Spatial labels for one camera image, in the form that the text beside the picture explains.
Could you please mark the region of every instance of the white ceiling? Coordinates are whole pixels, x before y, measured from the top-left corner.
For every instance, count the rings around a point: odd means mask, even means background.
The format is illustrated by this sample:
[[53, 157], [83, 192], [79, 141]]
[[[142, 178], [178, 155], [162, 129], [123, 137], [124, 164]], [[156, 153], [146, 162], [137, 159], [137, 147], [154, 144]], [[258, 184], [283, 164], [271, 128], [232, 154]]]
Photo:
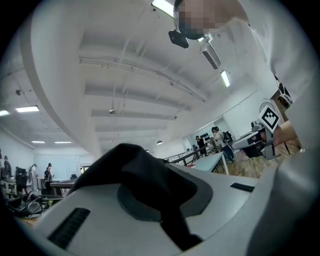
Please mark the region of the white ceiling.
[[[81, 79], [85, 81], [79, 100], [95, 124], [104, 151], [124, 142], [152, 149], [169, 122], [177, 122], [181, 113], [227, 90], [220, 70], [214, 70], [200, 52], [200, 42], [189, 40], [188, 49], [171, 43], [168, 32], [174, 29], [173, 19], [154, 11], [151, 2], [95, 1], [79, 46]], [[246, 70], [248, 30], [245, 24], [233, 22], [212, 37], [221, 69], [228, 72], [231, 83]], [[12, 66], [18, 67], [19, 62], [12, 61]], [[1, 81], [2, 106], [40, 105], [26, 76], [20, 71]], [[25, 95], [15, 94], [19, 86]], [[115, 115], [111, 116], [114, 90]], [[12, 130], [25, 141], [68, 140], [39, 108], [40, 113], [10, 115], [1, 118], [1, 123], [17, 126]]]
[[[0, 116], [0, 126], [35, 148], [61, 148], [62, 145], [54, 141], [70, 141], [47, 114], [33, 91], [23, 66], [17, 37], [12, 40], [0, 67], [0, 110], [10, 112], [10, 115]], [[39, 112], [18, 113], [15, 110], [27, 106], [38, 106]], [[45, 144], [31, 141], [45, 141]]]

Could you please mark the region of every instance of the wooden floor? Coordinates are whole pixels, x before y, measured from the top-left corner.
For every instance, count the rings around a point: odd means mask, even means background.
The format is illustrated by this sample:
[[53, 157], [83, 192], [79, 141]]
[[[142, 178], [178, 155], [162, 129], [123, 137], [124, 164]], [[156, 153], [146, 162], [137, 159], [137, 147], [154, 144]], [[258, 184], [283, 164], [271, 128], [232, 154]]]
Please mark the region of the wooden floor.
[[[288, 141], [286, 145], [288, 146], [291, 155], [299, 152], [295, 140]], [[281, 156], [272, 160], [266, 160], [263, 156], [248, 158], [242, 151], [237, 152], [234, 154], [235, 162], [227, 164], [229, 174], [234, 176], [260, 178], [263, 170], [266, 167], [276, 167], [283, 159], [289, 156], [289, 153], [284, 144], [277, 146], [275, 148], [275, 153], [281, 154]], [[218, 165], [217, 169], [219, 173], [223, 172], [220, 164]]]

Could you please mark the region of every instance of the black vent slot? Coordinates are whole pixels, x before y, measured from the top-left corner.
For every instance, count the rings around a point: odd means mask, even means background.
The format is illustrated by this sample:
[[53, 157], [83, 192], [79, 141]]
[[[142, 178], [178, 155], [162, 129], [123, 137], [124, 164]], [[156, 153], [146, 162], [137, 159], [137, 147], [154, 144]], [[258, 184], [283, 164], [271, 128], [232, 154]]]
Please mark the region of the black vent slot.
[[68, 244], [74, 238], [78, 229], [85, 222], [90, 211], [84, 208], [76, 208], [70, 215], [59, 225], [59, 227], [49, 236], [49, 240], [66, 249]]
[[217, 70], [218, 67], [217, 67], [216, 63], [214, 62], [214, 60], [211, 58], [210, 54], [207, 51], [203, 51], [202, 53], [206, 57], [206, 59], [210, 62], [213, 69]]

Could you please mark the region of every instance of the ceiling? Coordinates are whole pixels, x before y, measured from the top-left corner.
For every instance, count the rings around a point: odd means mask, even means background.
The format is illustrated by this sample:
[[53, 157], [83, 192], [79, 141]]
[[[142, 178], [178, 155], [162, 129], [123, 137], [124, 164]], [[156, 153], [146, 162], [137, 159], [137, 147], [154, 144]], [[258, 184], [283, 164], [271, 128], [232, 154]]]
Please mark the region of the ceiling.
[[[161, 139], [159, 134], [171, 122], [178, 122], [182, 113], [186, 116], [228, 90], [220, 76], [222, 69], [231, 83], [246, 72], [243, 62], [249, 57], [250, 44], [245, 24], [233, 22], [212, 35], [212, 46], [222, 63], [214, 70], [200, 51], [202, 43], [189, 40], [188, 49], [171, 43], [168, 32], [174, 29], [173, 19], [154, 9], [151, 2], [95, 1], [81, 44], [75, 45], [81, 80], [85, 81], [79, 100], [95, 125], [103, 151], [120, 143], [152, 149]], [[9, 52], [1, 77], [21, 65], [19, 51]], [[16, 95], [18, 88], [24, 92], [22, 96]], [[69, 140], [42, 110], [23, 67], [1, 80], [1, 93], [2, 107], [40, 108], [39, 113], [1, 118], [2, 124], [14, 127], [17, 136], [28, 142], [31, 138]]]
[[[18, 113], [16, 108], [38, 106], [39, 112]], [[55, 124], [41, 105], [33, 91], [23, 66], [20, 44], [14, 38], [1, 60], [0, 72], [0, 110], [9, 111], [10, 115], [0, 116], [0, 126], [14, 134], [31, 148], [61, 148], [54, 141], [71, 141]], [[31, 143], [45, 141], [45, 144]]]

